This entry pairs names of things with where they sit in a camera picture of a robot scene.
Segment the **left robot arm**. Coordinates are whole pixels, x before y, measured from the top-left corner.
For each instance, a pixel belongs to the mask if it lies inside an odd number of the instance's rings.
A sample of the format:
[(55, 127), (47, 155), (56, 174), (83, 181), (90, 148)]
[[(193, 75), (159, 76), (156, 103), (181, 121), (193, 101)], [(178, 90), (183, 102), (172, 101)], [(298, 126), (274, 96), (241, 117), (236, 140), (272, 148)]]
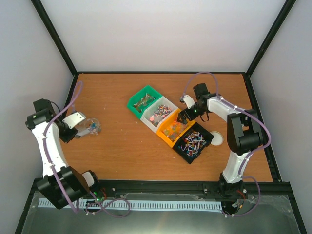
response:
[(96, 174), (91, 170), (79, 173), (71, 167), (61, 147), (61, 142), (68, 143), (89, 133), (81, 126), (85, 115), (74, 112), (62, 117), (55, 112), (51, 101), (43, 98), (33, 105), (35, 113), (27, 117), (25, 125), (35, 136), (41, 154), (43, 174), (37, 182), (38, 190), (57, 209), (87, 194), (97, 196), (101, 192), (101, 183)]

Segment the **orange candy bin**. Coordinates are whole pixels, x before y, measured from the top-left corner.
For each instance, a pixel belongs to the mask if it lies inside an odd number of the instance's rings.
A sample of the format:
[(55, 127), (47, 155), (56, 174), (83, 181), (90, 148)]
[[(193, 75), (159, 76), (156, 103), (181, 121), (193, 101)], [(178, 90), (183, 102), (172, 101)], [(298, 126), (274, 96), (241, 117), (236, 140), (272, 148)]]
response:
[(170, 113), (159, 125), (156, 135), (160, 137), (171, 148), (177, 143), (184, 133), (187, 132), (194, 124), (195, 120), (187, 120), (186, 124), (177, 121), (178, 114), (182, 110), (177, 109)]

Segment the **metal scoop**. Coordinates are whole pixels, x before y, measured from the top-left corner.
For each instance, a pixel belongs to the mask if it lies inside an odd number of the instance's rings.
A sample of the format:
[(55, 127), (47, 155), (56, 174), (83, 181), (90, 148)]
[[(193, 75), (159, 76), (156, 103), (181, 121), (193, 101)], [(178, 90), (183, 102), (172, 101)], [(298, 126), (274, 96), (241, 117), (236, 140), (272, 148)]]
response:
[(83, 137), (85, 135), (88, 135), (90, 133), (91, 133), (91, 131), (88, 128), (81, 127), (81, 128), (78, 129), (78, 132), (76, 133), (75, 138), (78, 139), (78, 138), (81, 138), (81, 137)]

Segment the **clear plastic jar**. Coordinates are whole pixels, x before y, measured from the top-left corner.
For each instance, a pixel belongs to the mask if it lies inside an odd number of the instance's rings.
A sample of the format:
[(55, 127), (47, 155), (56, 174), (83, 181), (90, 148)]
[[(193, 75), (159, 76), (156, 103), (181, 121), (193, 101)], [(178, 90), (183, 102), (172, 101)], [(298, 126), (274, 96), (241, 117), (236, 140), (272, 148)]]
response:
[(89, 118), (85, 121), (84, 127), (90, 132), (92, 135), (98, 135), (101, 132), (101, 124), (97, 118)]

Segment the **white jar lid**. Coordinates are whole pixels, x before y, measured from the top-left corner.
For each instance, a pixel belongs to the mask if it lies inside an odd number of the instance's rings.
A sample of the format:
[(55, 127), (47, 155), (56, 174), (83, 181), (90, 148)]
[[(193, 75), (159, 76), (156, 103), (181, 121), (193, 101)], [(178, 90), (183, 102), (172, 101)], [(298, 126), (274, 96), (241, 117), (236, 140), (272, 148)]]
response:
[(222, 143), (224, 142), (223, 135), (218, 131), (211, 131), (210, 133), (214, 136), (211, 141), (211, 145), (213, 146), (222, 145)]

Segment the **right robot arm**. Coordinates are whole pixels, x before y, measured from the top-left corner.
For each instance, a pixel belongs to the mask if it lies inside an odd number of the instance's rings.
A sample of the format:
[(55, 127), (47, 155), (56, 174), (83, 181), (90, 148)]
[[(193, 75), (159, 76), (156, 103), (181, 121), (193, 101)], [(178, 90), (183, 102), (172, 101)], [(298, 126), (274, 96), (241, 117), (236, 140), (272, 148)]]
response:
[(264, 144), (260, 121), (255, 110), (241, 109), (217, 93), (210, 93), (205, 83), (193, 87), (196, 101), (183, 93), (180, 102), (186, 109), (178, 114), (177, 121), (186, 123), (203, 114), (214, 113), (227, 123), (227, 143), (230, 156), (220, 174), (218, 192), (231, 197), (242, 186), (242, 175), (254, 150)]

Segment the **black candy bin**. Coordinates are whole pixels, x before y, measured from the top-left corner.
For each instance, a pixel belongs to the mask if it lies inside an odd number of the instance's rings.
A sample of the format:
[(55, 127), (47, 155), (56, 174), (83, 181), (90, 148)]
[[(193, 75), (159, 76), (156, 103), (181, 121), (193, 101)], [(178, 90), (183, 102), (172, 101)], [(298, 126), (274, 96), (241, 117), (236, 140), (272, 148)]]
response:
[(213, 138), (209, 131), (195, 123), (178, 139), (173, 150), (191, 164), (211, 144)]

